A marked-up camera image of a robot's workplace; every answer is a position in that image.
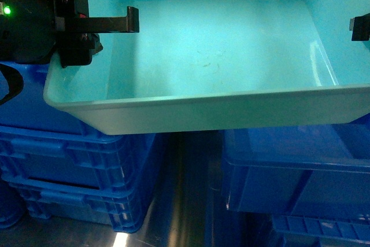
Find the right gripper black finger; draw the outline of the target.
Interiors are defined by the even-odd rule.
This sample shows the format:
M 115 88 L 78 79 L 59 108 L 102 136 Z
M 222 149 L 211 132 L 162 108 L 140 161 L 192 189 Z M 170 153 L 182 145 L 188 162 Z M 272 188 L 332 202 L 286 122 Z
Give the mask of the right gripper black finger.
M 350 19 L 349 30 L 352 32 L 352 41 L 369 41 L 370 14 Z

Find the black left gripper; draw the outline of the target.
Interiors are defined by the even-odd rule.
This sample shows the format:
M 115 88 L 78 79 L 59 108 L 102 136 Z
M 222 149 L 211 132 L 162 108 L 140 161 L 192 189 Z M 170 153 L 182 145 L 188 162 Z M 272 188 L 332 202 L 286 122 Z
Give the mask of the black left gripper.
M 56 47 L 63 68 L 90 65 L 103 50 L 98 33 L 139 33 L 139 9 L 124 17 L 90 17 L 88 0 L 54 0 Z

